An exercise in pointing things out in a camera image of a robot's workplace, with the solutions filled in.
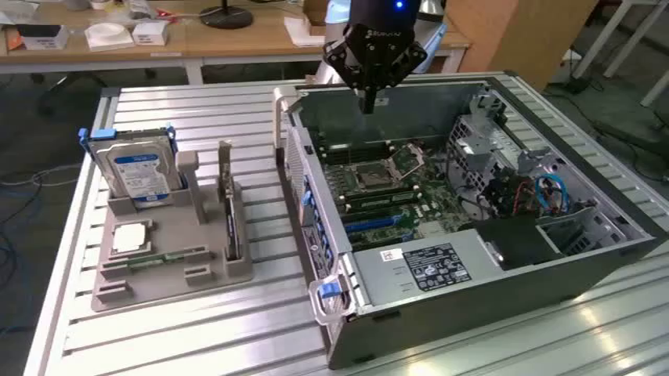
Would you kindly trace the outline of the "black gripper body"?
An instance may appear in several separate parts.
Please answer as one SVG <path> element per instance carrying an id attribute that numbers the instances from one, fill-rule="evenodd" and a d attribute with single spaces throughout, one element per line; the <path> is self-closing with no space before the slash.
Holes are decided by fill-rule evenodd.
<path id="1" fill-rule="evenodd" d="M 395 86 L 421 63 L 414 24 L 418 1 L 353 1 L 345 29 L 343 80 L 354 89 Z"/>

